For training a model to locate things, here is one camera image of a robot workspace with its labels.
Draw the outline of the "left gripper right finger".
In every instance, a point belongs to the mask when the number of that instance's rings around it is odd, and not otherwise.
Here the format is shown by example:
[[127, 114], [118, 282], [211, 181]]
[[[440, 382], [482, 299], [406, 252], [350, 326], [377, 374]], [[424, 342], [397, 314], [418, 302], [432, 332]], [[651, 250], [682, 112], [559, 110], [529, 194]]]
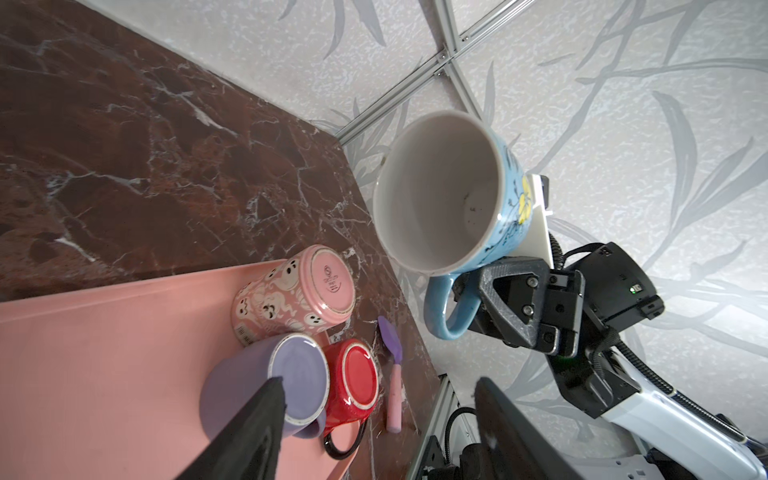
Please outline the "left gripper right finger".
[[480, 378], [474, 398], [484, 469], [490, 479], [579, 477], [490, 378]]

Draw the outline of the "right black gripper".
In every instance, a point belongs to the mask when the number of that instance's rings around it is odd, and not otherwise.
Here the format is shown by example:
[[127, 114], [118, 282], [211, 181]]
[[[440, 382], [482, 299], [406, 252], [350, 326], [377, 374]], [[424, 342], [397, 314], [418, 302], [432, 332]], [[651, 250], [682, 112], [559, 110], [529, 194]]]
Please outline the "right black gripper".
[[[646, 389], [665, 389], [621, 340], [620, 333], [660, 316], [665, 305], [643, 269], [617, 244], [591, 243], [565, 254], [585, 256], [565, 268], [585, 282], [574, 352], [547, 358], [561, 396], [593, 419], [622, 420], [645, 401]], [[543, 323], [547, 263], [505, 257], [458, 277], [458, 301], [475, 293], [480, 306], [470, 331], [517, 348], [553, 348], [555, 328]]]

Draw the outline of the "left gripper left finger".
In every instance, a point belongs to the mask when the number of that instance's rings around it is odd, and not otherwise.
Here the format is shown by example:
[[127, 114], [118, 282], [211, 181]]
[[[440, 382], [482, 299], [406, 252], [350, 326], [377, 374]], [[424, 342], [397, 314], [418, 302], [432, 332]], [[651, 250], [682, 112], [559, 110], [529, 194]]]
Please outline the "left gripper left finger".
[[286, 409], [280, 377], [268, 379], [180, 479], [273, 479]]

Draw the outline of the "blue polka dot mug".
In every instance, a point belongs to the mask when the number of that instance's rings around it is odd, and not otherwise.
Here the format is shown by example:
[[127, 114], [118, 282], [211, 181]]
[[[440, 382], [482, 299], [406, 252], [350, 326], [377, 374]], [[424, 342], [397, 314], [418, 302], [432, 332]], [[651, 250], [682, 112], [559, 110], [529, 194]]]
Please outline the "blue polka dot mug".
[[473, 116], [439, 111], [394, 140], [373, 194], [378, 238], [400, 267], [428, 277], [424, 322], [455, 340], [481, 305], [468, 286], [447, 308], [460, 275], [517, 249], [530, 229], [533, 194], [506, 144]]

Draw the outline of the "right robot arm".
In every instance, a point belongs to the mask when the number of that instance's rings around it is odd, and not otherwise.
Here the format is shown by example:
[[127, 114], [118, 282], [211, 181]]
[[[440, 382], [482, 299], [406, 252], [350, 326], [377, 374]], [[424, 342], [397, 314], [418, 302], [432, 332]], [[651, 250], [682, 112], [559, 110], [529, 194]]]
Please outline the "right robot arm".
[[545, 355], [561, 396], [593, 419], [633, 433], [654, 458], [696, 479], [764, 479], [767, 447], [664, 380], [620, 338], [659, 317], [663, 300], [642, 268], [615, 243], [552, 247], [554, 263], [496, 260], [462, 272], [449, 287], [476, 306], [471, 330]]

